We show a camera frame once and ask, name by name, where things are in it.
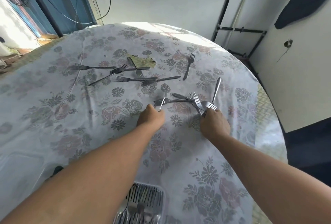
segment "floral tablecloth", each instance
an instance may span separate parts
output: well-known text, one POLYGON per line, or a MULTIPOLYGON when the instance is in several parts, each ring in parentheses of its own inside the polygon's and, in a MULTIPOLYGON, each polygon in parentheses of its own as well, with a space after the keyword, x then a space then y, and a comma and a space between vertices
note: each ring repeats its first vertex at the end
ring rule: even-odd
MULTIPOLYGON (((40 185, 40 174, 50 164, 66 165, 129 132, 147 104, 173 98, 172 92, 196 92, 201 100, 211 100, 219 76, 215 104, 228 117, 232 136, 254 147, 258 81, 220 46, 184 29, 149 23, 106 25, 67 36, 0 80, 0 218, 40 185), (74 63, 120 66, 131 54, 156 61, 145 76, 183 76, 192 52, 196 62, 186 81, 148 87, 111 78, 88 87, 108 71, 68 69, 74 63)), ((196 110, 189 103, 163 109, 166 123, 149 143, 136 177, 165 190, 163 222, 251 223, 253 200, 202 137, 196 110)))

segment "white tablecloth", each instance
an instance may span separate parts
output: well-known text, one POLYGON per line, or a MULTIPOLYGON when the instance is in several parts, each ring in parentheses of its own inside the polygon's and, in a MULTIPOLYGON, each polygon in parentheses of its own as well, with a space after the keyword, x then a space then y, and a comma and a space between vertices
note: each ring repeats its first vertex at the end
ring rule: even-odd
MULTIPOLYGON (((135 72, 121 75, 134 77, 135 72)), ((215 104, 227 116, 232 136, 253 147, 258 81, 226 50, 184 29, 149 23, 85 29, 6 76, 0 80, 0 218, 40 185, 45 168, 66 165, 129 132, 139 112, 164 95, 196 92, 210 101, 219 76, 215 104), (87 87, 108 71, 67 69, 74 63, 121 66, 128 53, 156 61, 155 68, 143 71, 145 76, 184 76, 192 52, 196 62, 186 81, 145 88, 111 79, 87 87)), ((166 123, 149 143, 136 177, 164 189, 163 222, 251 223, 252 198, 220 152, 202 137, 197 111, 189 103, 163 109, 166 123)))

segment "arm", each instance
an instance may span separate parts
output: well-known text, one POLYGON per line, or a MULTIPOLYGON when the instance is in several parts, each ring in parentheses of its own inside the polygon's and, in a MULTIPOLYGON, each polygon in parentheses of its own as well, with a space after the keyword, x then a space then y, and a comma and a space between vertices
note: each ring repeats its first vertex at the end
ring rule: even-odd
POLYGON ((330 187, 232 138, 219 110, 207 110, 201 132, 223 154, 271 222, 331 223, 330 187))
POLYGON ((1 224, 112 223, 133 184, 144 149, 163 123, 164 111, 147 105, 137 128, 70 164, 1 224))

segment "forearm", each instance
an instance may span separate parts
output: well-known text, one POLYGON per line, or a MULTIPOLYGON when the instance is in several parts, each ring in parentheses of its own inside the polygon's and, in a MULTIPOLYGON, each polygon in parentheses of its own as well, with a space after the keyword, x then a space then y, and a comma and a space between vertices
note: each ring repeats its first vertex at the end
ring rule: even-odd
POLYGON ((331 223, 331 188, 232 137, 214 145, 274 223, 331 223))
POLYGON ((45 183, 2 224, 111 223, 153 134, 142 124, 90 152, 45 183))

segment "hand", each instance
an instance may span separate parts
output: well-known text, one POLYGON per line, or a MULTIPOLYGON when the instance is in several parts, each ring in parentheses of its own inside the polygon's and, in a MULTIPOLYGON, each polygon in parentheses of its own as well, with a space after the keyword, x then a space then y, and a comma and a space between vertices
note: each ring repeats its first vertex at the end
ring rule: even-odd
POLYGON ((161 128, 166 120, 164 110, 157 111, 151 104, 140 114, 137 126, 148 124, 155 132, 161 128))
POLYGON ((220 138, 229 136, 231 128, 220 110, 214 111, 208 108, 206 116, 201 117, 200 130, 202 135, 213 143, 220 138))

